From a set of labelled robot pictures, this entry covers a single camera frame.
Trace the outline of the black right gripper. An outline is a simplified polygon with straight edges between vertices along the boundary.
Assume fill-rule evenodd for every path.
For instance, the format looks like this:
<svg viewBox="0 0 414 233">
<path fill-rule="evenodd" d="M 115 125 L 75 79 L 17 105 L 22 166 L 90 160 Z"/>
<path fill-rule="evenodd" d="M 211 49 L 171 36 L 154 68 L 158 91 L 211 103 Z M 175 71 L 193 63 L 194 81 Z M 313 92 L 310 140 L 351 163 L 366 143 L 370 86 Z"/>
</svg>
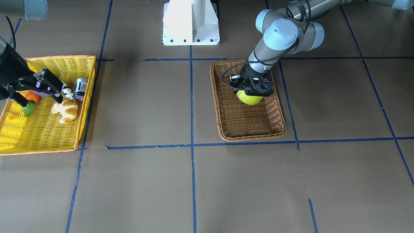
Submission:
<svg viewBox="0 0 414 233">
<path fill-rule="evenodd" d="M 32 90 L 48 94 L 59 104 L 63 101 L 63 82 L 47 68 L 36 73 L 31 71 L 15 49 L 4 49 L 1 52 L 0 78 L 1 100 L 9 98 L 26 107 L 28 100 L 20 91 Z"/>
</svg>

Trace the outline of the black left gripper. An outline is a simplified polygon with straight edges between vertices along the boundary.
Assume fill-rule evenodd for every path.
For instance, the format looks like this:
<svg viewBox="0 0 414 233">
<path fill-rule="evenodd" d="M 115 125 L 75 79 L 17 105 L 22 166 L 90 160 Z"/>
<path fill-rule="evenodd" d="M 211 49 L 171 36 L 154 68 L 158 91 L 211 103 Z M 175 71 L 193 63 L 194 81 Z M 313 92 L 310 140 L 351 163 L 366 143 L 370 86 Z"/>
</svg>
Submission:
<svg viewBox="0 0 414 233">
<path fill-rule="evenodd" d="M 229 75 L 229 85 L 235 94 L 269 97 L 274 93 L 271 72 L 266 69 L 257 72 L 249 64 L 244 64 L 238 74 Z"/>
</svg>

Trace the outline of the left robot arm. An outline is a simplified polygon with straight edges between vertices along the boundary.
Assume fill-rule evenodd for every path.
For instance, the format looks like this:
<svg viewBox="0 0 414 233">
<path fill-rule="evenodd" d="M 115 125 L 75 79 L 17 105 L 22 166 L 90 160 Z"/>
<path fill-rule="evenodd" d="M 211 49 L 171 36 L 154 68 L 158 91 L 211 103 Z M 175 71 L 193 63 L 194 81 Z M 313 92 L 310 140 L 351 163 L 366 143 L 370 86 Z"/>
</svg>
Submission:
<svg viewBox="0 0 414 233">
<path fill-rule="evenodd" d="M 229 75 L 223 84 L 231 88 L 242 102 L 254 105 L 273 94 L 271 68 L 285 55 L 310 51 L 325 39 L 325 30 L 315 19 L 329 10 L 349 3 L 348 0 L 290 0 L 286 6 L 264 9 L 256 18 L 262 38 L 236 75 Z"/>
</svg>

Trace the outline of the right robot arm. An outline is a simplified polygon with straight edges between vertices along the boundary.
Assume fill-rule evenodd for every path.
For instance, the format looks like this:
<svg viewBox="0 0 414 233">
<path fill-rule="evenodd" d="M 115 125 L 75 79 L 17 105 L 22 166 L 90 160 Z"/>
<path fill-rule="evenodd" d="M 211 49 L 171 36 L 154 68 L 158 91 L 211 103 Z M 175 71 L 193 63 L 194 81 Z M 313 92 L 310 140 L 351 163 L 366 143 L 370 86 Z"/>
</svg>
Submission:
<svg viewBox="0 0 414 233">
<path fill-rule="evenodd" d="M 2 0 L 1 15 L 17 16 L 26 20 L 43 20 L 48 12 L 46 0 Z M 0 38 L 0 97 L 1 100 L 11 99 L 26 107 L 28 100 L 20 93 L 32 90 L 53 97 L 62 103 L 61 90 L 63 82 L 49 69 L 40 72 L 32 71 L 27 62 L 16 52 L 15 44 L 9 44 Z"/>
</svg>

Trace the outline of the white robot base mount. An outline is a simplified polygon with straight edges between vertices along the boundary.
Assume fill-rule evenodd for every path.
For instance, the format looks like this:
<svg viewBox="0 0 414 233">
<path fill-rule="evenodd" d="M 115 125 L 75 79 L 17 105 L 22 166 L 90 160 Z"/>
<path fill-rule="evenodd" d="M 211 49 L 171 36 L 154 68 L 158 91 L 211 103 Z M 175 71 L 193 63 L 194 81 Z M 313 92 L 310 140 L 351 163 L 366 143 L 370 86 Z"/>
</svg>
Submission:
<svg viewBox="0 0 414 233">
<path fill-rule="evenodd" d="M 214 46 L 220 43 L 217 0 L 170 0 L 163 9 L 164 46 Z"/>
</svg>

